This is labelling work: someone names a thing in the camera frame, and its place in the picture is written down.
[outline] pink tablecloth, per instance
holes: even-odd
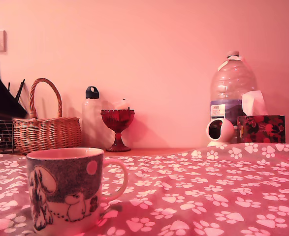
[[[169,156],[119,157],[123,196],[101,204],[85,236],[289,236],[289,145],[238,144]],[[122,184],[107,169],[103,192]],[[26,159],[0,155],[0,236],[32,234]]]

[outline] white camera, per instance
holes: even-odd
[[[210,146],[229,144],[234,136],[234,126],[228,119],[213,119],[207,126],[207,136],[211,140]]]

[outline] mug handle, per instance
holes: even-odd
[[[113,194],[110,194],[110,195],[104,195],[104,194],[100,194],[100,201],[101,202],[109,202],[109,201],[112,201],[118,197],[120,197],[126,187],[127,187],[127,184],[128,184],[128,171],[125,167],[125,165],[121,162],[121,161],[118,161],[118,160],[115,160],[115,159],[109,159],[109,160],[104,160],[103,162],[103,168],[105,168],[106,166],[110,165],[110,164],[113,164],[113,165],[118,165],[121,167],[121,169],[123,170],[124,172],[124,182],[123,182],[123,185],[120,187],[120,189],[113,193]]]

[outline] tissue box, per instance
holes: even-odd
[[[242,116],[237,118],[238,143],[285,143],[284,116]]]

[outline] wicker basket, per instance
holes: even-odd
[[[54,90],[58,99],[58,117],[52,119],[37,119],[34,105],[34,93],[38,83],[46,82]],[[54,84],[45,79],[35,80],[30,94],[31,119],[15,119],[14,139],[17,148],[23,153],[38,150],[73,148],[82,143],[82,133],[79,118],[62,117],[61,97]]]

